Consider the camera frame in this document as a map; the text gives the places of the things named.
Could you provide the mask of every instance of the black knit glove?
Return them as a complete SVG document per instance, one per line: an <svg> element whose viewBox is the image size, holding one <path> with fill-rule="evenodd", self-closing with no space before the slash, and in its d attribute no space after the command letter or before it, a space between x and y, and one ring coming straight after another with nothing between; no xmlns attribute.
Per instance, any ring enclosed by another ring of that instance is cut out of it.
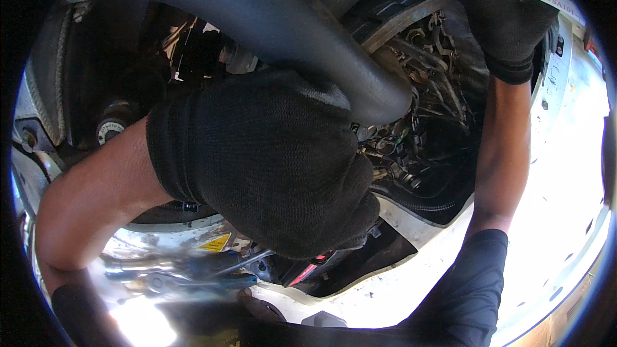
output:
<svg viewBox="0 0 617 347"><path fill-rule="evenodd" d="M378 218L349 115L336 86L246 74L155 107L148 150L170 196L210 204L261 246L308 259L363 245Z"/></svg>
<svg viewBox="0 0 617 347"><path fill-rule="evenodd" d="M559 11L540 0L459 1L490 72L512 85L530 80L534 49Z"/></svg>

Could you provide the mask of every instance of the yellow warning label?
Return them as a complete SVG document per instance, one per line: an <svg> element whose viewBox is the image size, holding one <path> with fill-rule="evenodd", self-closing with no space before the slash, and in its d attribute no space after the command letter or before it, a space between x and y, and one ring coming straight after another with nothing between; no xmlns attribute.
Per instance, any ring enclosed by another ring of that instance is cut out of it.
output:
<svg viewBox="0 0 617 347"><path fill-rule="evenodd" d="M229 240L229 236L231 236L231 233L228 233L227 235L222 235L218 238L215 238L211 242L200 245L197 247L197 249L207 250L207 251L212 251L212 252L220 252L225 246L225 244L227 244L227 240Z"/></svg>

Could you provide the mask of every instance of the black sleeve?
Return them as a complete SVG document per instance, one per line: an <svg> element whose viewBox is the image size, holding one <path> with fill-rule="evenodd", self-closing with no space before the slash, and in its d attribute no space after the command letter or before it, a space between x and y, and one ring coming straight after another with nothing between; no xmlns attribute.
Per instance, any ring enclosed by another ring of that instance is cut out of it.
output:
<svg viewBox="0 0 617 347"><path fill-rule="evenodd" d="M473 235L424 301L394 328L417 333L428 344L489 346L497 330L507 246L507 235L498 229Z"/></svg>

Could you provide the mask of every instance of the engine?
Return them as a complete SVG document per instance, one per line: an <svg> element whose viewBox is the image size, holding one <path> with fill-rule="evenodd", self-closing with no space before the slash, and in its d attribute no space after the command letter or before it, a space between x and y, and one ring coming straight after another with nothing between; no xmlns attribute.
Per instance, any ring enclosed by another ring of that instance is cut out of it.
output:
<svg viewBox="0 0 617 347"><path fill-rule="evenodd" d="M46 54L56 54L48 49L31 63L63 73L66 139L54 144L66 167L157 102L268 67L208 19L167 4L96 0L69 12L58 6L52 16L60 21L46 27L59 35L62 61L43 65ZM424 220L449 223L473 192L489 75L462 7L456 0L362 0L339 20L377 64L413 85L411 107L399 120L350 126L358 152L373 163L371 190ZM384 29L396 32L383 36ZM134 292L163 295L177 284L172 277L190 281L204 271L243 267L250 276L325 297L416 252L383 220L369 234L362 249L292 261L261 249L211 207L174 201L116 233L104 258L108 278ZM230 287L254 283L250 276Z"/></svg>

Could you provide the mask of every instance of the coolant hose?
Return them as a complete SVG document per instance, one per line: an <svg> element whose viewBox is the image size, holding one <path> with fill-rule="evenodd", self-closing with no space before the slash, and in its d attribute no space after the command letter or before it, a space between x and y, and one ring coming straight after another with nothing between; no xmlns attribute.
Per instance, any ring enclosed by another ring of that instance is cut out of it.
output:
<svg viewBox="0 0 617 347"><path fill-rule="evenodd" d="M354 122L393 122L410 107L410 83L375 64L319 0L153 1L205 19L268 64L332 80Z"/></svg>

